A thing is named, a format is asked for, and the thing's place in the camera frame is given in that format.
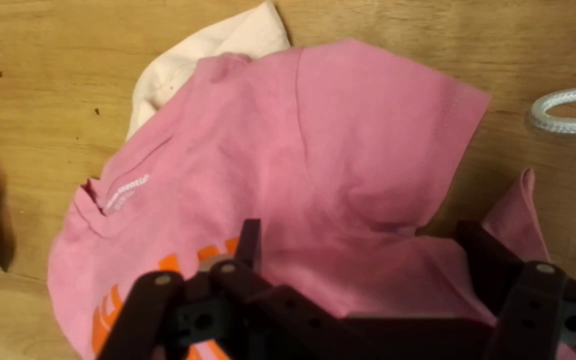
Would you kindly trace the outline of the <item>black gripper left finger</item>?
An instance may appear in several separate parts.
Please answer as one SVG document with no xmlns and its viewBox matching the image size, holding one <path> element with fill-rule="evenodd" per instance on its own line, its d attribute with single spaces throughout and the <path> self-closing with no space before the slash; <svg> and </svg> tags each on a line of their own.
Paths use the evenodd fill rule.
<svg viewBox="0 0 576 360">
<path fill-rule="evenodd" d="M 184 360 L 205 340 L 229 360 L 338 357 L 340 324 L 253 269 L 260 229 L 258 220 L 246 220 L 235 254 L 189 280 L 172 269 L 139 276 L 96 360 Z"/>
</svg>

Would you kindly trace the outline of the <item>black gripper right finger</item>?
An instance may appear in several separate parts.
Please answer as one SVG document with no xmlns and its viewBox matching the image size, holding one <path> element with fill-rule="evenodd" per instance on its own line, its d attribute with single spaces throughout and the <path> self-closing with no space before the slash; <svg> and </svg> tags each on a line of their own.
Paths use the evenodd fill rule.
<svg viewBox="0 0 576 360">
<path fill-rule="evenodd" d="M 476 222 L 456 226 L 474 293 L 495 315 L 486 360 L 555 360 L 576 352 L 576 280 L 543 260 L 520 260 Z"/>
</svg>

